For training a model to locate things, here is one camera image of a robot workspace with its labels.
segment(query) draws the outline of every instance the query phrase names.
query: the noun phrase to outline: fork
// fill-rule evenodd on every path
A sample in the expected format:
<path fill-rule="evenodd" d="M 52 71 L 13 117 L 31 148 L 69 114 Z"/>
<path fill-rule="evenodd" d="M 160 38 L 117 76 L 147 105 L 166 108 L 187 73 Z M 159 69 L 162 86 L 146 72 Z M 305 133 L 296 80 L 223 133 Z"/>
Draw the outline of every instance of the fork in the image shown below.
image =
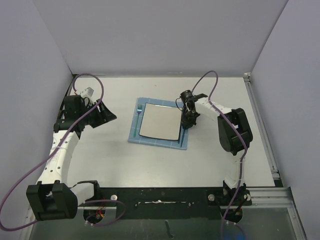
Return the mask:
<path fill-rule="evenodd" d="M 137 126 L 138 126 L 138 121 L 139 121 L 139 114 L 142 112 L 142 104 L 138 104 L 138 108 L 136 109 L 136 113 L 138 114 L 138 116 L 136 117 L 136 123 L 135 123 L 135 128 L 134 128 L 134 133 L 133 133 L 133 137 L 136 137 L 137 134 Z"/>

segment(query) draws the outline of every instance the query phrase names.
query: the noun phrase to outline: white table surface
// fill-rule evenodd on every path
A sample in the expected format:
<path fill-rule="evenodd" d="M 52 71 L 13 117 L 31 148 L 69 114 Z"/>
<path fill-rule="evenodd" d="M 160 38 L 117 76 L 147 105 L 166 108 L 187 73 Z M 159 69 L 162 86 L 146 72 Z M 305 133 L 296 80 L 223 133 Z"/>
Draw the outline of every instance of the white table surface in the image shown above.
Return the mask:
<path fill-rule="evenodd" d="M 76 146 L 67 184 L 97 180 L 101 187 L 221 187 L 228 158 L 219 142 L 218 123 L 206 116 L 189 129 L 187 150 L 127 142 L 136 100 L 139 97 L 174 101 L 192 89 L 198 78 L 101 77 L 103 102 L 117 119 L 95 129 L 86 126 Z M 205 78 L 195 94 L 209 94 L 215 78 Z M 101 95 L 94 78 L 79 78 L 76 89 L 91 87 Z M 226 107 L 243 108 L 253 142 L 244 167 L 248 187 L 273 187 L 274 181 L 243 78 L 220 78 L 212 99 Z"/>

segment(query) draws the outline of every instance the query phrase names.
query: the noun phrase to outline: screw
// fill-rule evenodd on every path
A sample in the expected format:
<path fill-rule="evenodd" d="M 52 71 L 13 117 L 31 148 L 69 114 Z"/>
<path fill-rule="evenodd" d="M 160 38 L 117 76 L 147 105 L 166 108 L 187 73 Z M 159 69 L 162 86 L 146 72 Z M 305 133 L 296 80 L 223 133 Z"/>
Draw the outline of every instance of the screw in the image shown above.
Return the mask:
<path fill-rule="evenodd" d="M 210 194 L 210 195 L 208 196 L 208 199 L 209 199 L 210 202 L 213 202 L 213 201 L 215 200 L 215 195 Z"/>
<path fill-rule="evenodd" d="M 111 199 L 111 200 L 117 200 L 118 197 L 117 197 L 117 195 L 114 194 L 114 195 L 112 195 L 112 196 L 110 197 L 110 199 Z"/>

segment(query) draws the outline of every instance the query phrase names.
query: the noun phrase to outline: white wall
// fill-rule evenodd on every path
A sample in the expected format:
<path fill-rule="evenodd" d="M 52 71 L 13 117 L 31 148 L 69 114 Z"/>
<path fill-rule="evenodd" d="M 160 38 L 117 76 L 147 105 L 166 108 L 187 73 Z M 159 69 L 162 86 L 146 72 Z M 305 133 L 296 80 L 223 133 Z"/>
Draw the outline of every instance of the white wall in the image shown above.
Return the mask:
<path fill-rule="evenodd" d="M 33 0 L 73 73 L 250 72 L 287 0 Z"/>
<path fill-rule="evenodd" d="M 36 163 L 48 156 L 53 124 L 72 79 L 57 45 L 31 0 L 0 2 L 0 198 Z M 26 188 L 39 171 L 12 194 L 1 212 L 8 228 L 24 223 Z M 0 239 L 20 232 L 0 230 Z"/>
<path fill-rule="evenodd" d="M 252 72 L 281 178 L 308 239 L 320 236 L 320 1 L 289 0 Z"/>

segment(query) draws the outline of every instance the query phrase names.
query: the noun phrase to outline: blue mat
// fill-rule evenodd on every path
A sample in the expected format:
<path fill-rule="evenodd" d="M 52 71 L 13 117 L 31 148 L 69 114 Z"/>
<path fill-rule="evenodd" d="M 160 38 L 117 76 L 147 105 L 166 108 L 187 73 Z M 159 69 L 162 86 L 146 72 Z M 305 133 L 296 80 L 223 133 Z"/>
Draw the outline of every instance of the blue mat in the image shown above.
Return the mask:
<path fill-rule="evenodd" d="M 163 147 L 163 148 L 170 148 L 170 149 L 180 149 L 180 150 L 187 150 L 188 146 L 188 130 L 185 131 L 184 133 L 184 139 L 183 143 L 181 146 L 181 139 L 182 139 L 182 134 L 183 134 L 183 129 L 181 127 L 180 130 L 180 137 L 178 141 L 172 141 L 172 140 L 163 140 L 163 139 L 156 139 L 156 138 L 151 138 L 151 137 L 146 137 L 146 136 L 140 136 L 139 131 L 142 123 L 142 118 L 145 112 L 145 107 L 146 103 L 150 104 L 157 104 L 161 106 L 169 106 L 169 107 L 177 107 L 176 103 L 174 101 L 166 101 L 166 100 L 160 100 L 160 99 L 154 99 L 154 98 L 147 98 L 147 97 L 139 97 L 136 100 L 135 103 L 135 109 L 134 109 L 134 114 L 132 118 L 132 123 L 131 123 L 131 129 L 130 129 L 130 134 L 128 138 L 128 142 L 130 143 L 136 143 L 136 144 L 144 144 L 144 145 L 150 145 L 150 146 L 156 146 L 156 147 Z M 134 137 L 134 131 L 135 131 L 135 126 L 137 122 L 137 107 L 138 104 L 142 104 L 142 113 L 140 113 L 139 118 L 138 118 L 138 125 L 136 127 L 136 136 Z M 178 106 L 182 108 L 183 103 L 182 102 L 177 102 Z"/>

